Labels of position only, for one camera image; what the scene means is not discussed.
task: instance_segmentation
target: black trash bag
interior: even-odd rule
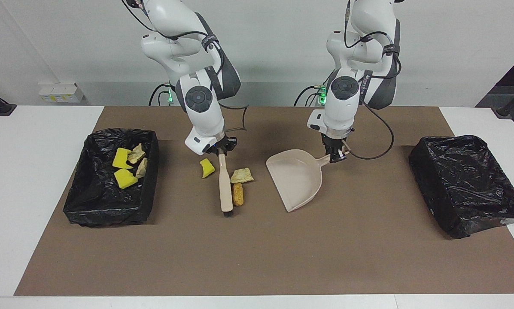
[[[117,148],[133,149],[139,143],[148,158],[146,176],[120,189],[112,166]],[[153,206],[159,150],[154,131],[106,129],[89,135],[79,158],[64,213],[70,223],[82,227],[145,223]],[[131,172],[137,171],[135,164]]]
[[[514,187],[479,137],[424,137],[410,165],[431,213],[452,238],[514,223]]]

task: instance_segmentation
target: beige dustpan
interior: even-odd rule
[[[266,161],[288,212],[299,209],[316,196],[322,187],[322,166],[329,163],[329,158],[315,159],[306,151],[293,149]]]

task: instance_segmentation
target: white table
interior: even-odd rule
[[[514,295],[13,297],[102,110],[19,106],[0,118],[0,308],[514,309]],[[514,184],[514,123],[489,109],[441,111],[455,135],[482,137]],[[514,225],[509,229],[514,237]]]

